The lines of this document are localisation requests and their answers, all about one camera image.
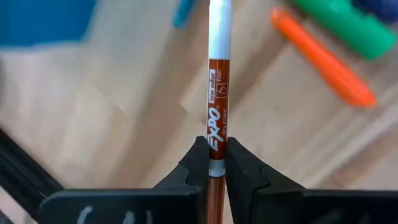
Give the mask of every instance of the teal marker cap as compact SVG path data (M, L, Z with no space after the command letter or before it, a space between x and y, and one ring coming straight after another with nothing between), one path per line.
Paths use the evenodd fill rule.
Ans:
M383 56L396 35L372 15L356 9L351 0L293 0L309 16L330 30L350 49L367 58Z

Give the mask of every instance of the orange marker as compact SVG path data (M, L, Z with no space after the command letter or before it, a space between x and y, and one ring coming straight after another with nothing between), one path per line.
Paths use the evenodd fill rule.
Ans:
M371 107L376 104L372 91L363 81L295 22L286 11L280 8L274 9L271 20L320 71L325 81L345 102L360 107Z

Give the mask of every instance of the dark blue object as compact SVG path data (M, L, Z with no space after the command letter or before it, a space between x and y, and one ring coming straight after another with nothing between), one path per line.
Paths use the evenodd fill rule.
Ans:
M0 47L79 41L96 0L0 0Z
M183 28L187 23L195 0L180 0L174 13L173 24L176 28Z
M354 4L384 22L398 21L398 0L354 0Z

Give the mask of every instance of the green marker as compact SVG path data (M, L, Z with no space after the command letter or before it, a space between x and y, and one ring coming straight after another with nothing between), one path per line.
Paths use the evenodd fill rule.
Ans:
M367 59L393 48L395 34L372 15L363 14L350 0L293 0L348 47Z

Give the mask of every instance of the wooden floor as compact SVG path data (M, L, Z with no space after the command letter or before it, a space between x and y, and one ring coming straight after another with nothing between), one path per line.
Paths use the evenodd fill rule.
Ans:
M205 133L208 3L176 30L175 1L100 1L84 43L1 52L2 127L64 186L152 187ZM229 135L306 187L366 188L330 177L369 148L389 148L369 170L397 154L376 143L398 119L398 50L364 61L293 9L379 100L352 108L271 26L278 5L234 1Z

